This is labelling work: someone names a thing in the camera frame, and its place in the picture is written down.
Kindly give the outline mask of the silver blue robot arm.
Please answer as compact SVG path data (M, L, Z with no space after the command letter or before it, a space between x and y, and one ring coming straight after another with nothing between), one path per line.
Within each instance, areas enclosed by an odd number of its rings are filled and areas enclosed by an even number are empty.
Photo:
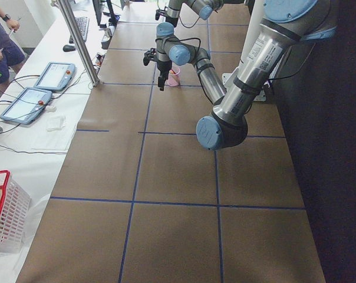
M166 20L158 24L156 47L145 53L143 62L157 64L160 89L164 89L173 65L194 67L213 105L211 113L196 126L198 142L209 150L237 146L245 140L248 133L245 114L284 53L295 44L332 37L339 13L338 1L254 1L252 18L259 23L250 24L249 30L258 32L258 36L229 79L222 82L204 48L175 36L183 5L206 20L224 2L170 1L165 9L157 10L157 16Z
M183 4L195 12L200 19L207 20L212 12L221 9L224 2L221 0L170 0L164 13L166 22L174 27L177 26Z

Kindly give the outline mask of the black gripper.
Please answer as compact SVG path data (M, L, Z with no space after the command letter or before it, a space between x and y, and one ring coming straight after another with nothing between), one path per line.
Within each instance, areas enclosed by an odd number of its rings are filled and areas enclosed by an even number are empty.
M168 16L168 15L166 15L165 18L166 18L166 22L172 24L174 27L177 26L177 23L178 23L178 20L179 20L178 18L171 17L171 16Z
M169 71L171 70L171 60L162 61L158 59L157 69L160 71L157 85L160 91L164 91L165 77L169 76Z

